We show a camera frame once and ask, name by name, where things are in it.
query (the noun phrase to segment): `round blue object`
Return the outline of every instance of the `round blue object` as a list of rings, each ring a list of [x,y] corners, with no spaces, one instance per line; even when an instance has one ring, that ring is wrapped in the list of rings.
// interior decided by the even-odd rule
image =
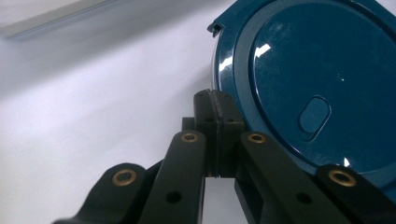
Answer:
[[[307,172],[336,163],[396,201],[396,18],[371,0],[239,0],[219,35],[217,89]]]

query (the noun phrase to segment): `plastic lid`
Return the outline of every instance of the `plastic lid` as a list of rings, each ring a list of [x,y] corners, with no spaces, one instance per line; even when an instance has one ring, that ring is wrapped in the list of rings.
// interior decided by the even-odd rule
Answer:
[[[217,87],[305,170],[336,163],[395,181],[396,19],[375,1],[258,2],[211,26],[222,29]]]

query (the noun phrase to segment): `oval indentation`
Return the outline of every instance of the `oval indentation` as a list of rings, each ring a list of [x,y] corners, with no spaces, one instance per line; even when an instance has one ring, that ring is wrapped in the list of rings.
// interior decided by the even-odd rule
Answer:
[[[322,98],[313,97],[300,115],[300,127],[306,133],[316,133],[330,116],[330,106]]]

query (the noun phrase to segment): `round hole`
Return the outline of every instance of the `round hole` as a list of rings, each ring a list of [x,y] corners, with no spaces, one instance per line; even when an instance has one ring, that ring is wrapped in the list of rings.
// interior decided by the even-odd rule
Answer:
[[[350,188],[356,185],[356,179],[352,175],[341,170],[331,170],[329,172],[329,178],[344,187]]]
[[[305,203],[305,204],[311,204],[312,203],[312,199],[309,195],[307,195],[306,193],[298,193],[296,195],[297,200],[300,203]]]
[[[137,178],[137,173],[130,169],[120,170],[113,175],[115,186],[123,187],[132,184]]]
[[[208,123],[211,123],[211,122],[214,122],[215,120],[212,119],[212,118],[207,118],[207,119],[205,119],[205,121],[208,122]]]
[[[198,135],[196,135],[195,133],[185,133],[181,135],[181,140],[187,143],[196,142],[198,140]]]
[[[265,137],[262,134],[259,133],[253,133],[248,136],[248,140],[254,143],[264,143],[265,142]]]
[[[181,201],[181,193],[178,191],[173,191],[166,194],[166,201],[169,203],[178,203]]]

